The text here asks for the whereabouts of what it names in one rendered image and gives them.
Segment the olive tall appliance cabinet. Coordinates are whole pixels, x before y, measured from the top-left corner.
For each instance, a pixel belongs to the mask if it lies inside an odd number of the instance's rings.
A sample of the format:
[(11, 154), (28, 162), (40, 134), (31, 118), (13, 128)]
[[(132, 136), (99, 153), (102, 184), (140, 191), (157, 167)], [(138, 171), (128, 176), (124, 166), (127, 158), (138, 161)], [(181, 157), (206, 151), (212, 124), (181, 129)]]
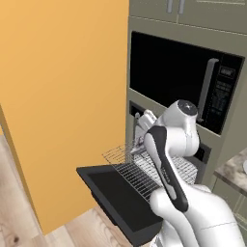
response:
[(129, 114), (130, 101), (152, 110), (155, 115), (160, 115), (166, 108), (130, 88), (130, 46), (133, 32), (242, 56), (244, 63), (222, 132), (216, 134), (197, 123), (201, 142), (211, 148), (203, 182), (212, 185), (214, 170), (247, 147), (247, 35), (182, 24), (178, 22), (178, 18), (179, 14), (175, 22), (170, 22), (128, 17), (126, 137), (133, 137), (135, 118)]

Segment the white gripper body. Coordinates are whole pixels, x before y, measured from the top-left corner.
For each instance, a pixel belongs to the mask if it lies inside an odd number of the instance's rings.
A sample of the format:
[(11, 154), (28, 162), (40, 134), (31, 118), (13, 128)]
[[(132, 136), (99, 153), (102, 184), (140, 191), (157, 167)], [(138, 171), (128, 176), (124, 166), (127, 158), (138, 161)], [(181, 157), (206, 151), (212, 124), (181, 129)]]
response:
[(134, 130), (134, 145), (132, 152), (135, 151), (135, 144), (140, 137), (145, 136), (146, 132), (151, 128), (151, 116), (145, 112), (142, 116), (136, 115), (136, 125)]

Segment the olive cupboard door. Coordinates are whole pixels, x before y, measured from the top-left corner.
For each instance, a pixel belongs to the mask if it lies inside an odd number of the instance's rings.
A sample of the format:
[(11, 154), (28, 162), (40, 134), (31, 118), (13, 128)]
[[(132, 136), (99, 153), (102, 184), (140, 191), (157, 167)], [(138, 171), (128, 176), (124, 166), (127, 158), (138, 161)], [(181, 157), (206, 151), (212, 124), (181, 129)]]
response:
[(178, 22), (247, 35), (247, 0), (185, 0)]
[(167, 13), (167, 0), (129, 0), (129, 15), (175, 22), (179, 0), (173, 0), (173, 10)]

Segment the orange tall panel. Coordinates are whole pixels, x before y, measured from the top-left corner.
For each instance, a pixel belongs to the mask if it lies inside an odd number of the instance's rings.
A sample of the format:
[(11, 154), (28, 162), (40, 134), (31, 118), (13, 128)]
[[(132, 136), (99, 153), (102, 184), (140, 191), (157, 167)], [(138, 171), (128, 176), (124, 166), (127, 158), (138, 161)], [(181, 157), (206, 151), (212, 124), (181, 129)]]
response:
[(0, 106), (41, 229), (94, 206), (75, 172), (124, 142), (128, 0), (0, 0)]

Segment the black oven door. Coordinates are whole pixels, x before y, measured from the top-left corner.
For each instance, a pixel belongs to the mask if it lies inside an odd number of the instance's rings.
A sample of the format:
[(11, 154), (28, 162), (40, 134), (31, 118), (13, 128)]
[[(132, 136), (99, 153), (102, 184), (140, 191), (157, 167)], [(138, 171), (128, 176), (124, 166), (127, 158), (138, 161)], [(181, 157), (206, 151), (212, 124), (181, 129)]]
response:
[(162, 219), (111, 165), (77, 167), (76, 172), (133, 247), (150, 242), (158, 234)]

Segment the black microwave oven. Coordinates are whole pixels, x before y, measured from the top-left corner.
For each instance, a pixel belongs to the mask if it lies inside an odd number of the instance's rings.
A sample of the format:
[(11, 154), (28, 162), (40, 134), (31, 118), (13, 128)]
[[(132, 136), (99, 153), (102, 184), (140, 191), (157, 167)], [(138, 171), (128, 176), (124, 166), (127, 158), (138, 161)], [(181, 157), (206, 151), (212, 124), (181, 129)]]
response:
[(168, 107), (179, 99), (198, 109), (207, 61), (218, 59), (210, 80), (203, 121), (222, 132), (244, 58), (179, 41), (133, 32), (130, 46), (130, 88)]

